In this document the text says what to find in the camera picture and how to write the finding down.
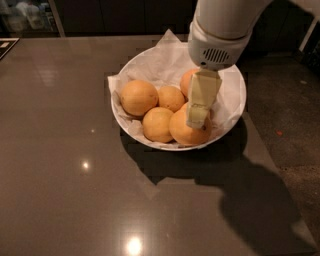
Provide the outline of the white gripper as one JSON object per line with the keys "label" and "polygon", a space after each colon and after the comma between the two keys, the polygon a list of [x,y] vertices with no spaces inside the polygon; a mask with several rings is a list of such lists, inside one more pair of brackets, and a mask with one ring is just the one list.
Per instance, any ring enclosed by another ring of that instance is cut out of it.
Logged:
{"label": "white gripper", "polygon": [[200,69],[191,76],[186,110],[186,124],[189,127],[200,129],[204,126],[222,84],[217,71],[233,66],[249,39],[249,36],[235,40],[221,39],[206,32],[196,19],[191,22],[189,56],[195,65],[205,69]]}

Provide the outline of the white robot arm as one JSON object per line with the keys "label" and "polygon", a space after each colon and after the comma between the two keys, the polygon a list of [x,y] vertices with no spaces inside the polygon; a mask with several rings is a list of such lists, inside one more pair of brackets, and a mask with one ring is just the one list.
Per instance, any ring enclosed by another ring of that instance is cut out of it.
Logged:
{"label": "white robot arm", "polygon": [[255,24],[274,0],[198,0],[188,35],[188,52],[199,71],[188,88],[186,124],[204,125],[221,81],[218,72],[236,64]]}

